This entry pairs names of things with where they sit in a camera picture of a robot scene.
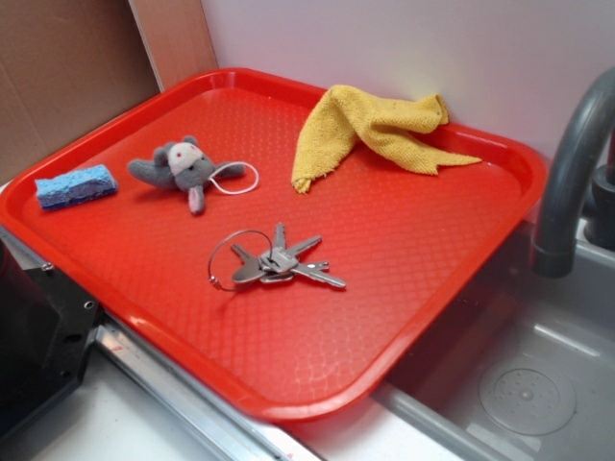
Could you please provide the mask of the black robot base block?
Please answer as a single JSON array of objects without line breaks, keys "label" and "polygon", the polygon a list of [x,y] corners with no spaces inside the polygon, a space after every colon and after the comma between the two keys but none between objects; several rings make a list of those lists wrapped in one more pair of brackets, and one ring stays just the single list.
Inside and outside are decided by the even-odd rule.
[{"label": "black robot base block", "polygon": [[60,269],[23,269],[1,246],[1,439],[83,382],[98,300]]}]

